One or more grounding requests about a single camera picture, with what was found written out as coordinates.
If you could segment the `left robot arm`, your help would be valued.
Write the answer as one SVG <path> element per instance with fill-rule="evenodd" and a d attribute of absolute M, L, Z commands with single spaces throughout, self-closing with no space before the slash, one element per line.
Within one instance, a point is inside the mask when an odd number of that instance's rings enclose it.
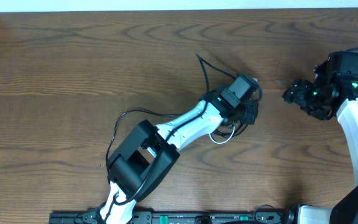
<path fill-rule="evenodd" d="M 158 187 L 180 151 L 193 141 L 215 134 L 231 139 L 254 124 L 259 101 L 252 98 L 253 92 L 214 90 L 189 112 L 174 115 L 173 121 L 140 122 L 113 153 L 106 154 L 110 193 L 99 209 L 99 223 L 128 223 L 136 203 Z"/>

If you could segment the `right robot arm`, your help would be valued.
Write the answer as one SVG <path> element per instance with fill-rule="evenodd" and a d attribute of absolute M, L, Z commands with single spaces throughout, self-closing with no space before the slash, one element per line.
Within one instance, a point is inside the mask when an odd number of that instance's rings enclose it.
<path fill-rule="evenodd" d="M 314 72 L 313 82 L 295 80 L 283 99 L 316 119 L 337 118 L 351 156 L 354 188 L 333 208 L 299 206 L 294 222 L 358 223 L 358 63 L 327 60 Z"/>

